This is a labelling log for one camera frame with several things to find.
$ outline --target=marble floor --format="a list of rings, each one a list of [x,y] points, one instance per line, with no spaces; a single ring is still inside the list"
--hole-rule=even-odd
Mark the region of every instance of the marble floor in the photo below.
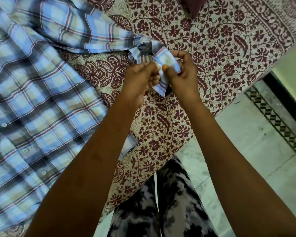
[[[296,216],[296,152],[245,94],[241,94],[217,115],[216,120],[234,145]],[[234,236],[197,140],[192,138],[177,156],[185,166],[218,236]],[[112,213],[99,224],[94,236],[107,235],[111,218]]]

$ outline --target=bedsheet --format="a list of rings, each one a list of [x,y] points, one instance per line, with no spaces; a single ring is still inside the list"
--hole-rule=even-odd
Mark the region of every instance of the bedsheet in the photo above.
[[[267,74],[296,42],[296,0],[209,0],[193,20],[179,0],[88,1],[124,29],[160,40],[169,50],[190,52],[200,95],[213,115]],[[112,105],[131,65],[127,54],[61,54]],[[117,164],[103,217],[193,136],[175,95],[162,98],[155,91],[145,95],[131,131],[139,144]],[[21,223],[0,236],[21,235],[27,226]]]

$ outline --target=person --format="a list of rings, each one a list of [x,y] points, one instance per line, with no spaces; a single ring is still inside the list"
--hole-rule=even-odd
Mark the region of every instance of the person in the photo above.
[[[185,51],[172,51],[181,75],[166,65],[180,106],[203,152],[218,198],[236,236],[296,236],[296,218],[241,155],[202,103],[197,67]],[[38,208],[25,237],[93,236],[114,169],[145,91],[159,82],[154,63],[131,66],[103,122],[60,175]],[[180,161],[157,172],[159,212],[150,178],[114,212],[108,236],[216,236]]]

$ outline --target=person's left arm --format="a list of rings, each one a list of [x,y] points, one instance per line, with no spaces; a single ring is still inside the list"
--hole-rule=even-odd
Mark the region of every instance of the person's left arm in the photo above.
[[[121,93],[47,193],[25,237],[93,236],[135,111],[145,91],[159,82],[158,71],[154,63],[127,69]]]

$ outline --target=shirt button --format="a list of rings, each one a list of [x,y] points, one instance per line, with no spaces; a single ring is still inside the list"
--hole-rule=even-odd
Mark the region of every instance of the shirt button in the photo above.
[[[23,150],[21,150],[21,153],[22,154],[25,154],[25,153],[27,153],[29,150],[28,149],[23,149]]]

